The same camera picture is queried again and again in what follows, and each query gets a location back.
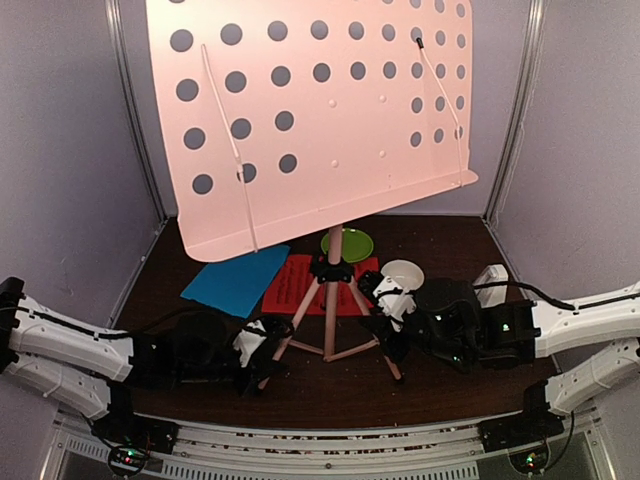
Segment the pink music stand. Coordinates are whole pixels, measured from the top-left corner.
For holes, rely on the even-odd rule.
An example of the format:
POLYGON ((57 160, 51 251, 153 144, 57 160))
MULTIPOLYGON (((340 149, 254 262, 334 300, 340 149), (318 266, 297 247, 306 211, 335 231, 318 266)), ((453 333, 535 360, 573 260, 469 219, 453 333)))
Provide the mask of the pink music stand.
POLYGON ((468 1, 149 1, 186 253, 220 262, 472 184, 468 1))

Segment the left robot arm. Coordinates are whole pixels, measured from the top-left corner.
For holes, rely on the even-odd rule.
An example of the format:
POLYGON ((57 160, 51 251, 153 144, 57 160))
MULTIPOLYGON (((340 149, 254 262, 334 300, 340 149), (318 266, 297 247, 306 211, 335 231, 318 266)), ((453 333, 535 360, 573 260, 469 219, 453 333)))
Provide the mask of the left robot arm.
POLYGON ((83 414, 102 419, 123 444, 144 424, 129 391, 172 390, 188 383, 230 383, 244 395, 285 370, 274 355, 293 333, 278 316, 262 316, 236 332, 214 311, 186 307, 165 315, 173 327, 155 332, 100 329, 28 296, 24 283, 1 283, 1 371, 83 414))

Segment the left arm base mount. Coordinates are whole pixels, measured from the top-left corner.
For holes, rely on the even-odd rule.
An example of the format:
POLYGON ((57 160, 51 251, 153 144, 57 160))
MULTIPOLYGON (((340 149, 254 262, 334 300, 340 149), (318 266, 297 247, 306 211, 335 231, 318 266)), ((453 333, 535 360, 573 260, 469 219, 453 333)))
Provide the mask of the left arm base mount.
POLYGON ((154 453, 171 454, 180 429, 174 422, 138 415, 129 421, 106 416, 87 424, 108 449, 107 466, 120 477, 141 473, 154 453))

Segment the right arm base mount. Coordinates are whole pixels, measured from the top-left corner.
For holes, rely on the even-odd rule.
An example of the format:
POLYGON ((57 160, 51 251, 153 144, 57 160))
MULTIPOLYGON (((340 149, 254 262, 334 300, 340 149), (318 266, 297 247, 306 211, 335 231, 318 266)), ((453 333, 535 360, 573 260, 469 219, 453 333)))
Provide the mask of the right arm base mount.
POLYGON ((485 453, 505 451, 516 472, 533 476, 551 466, 549 439, 564 432, 564 423, 554 414, 521 412, 482 421, 478 431, 485 453))

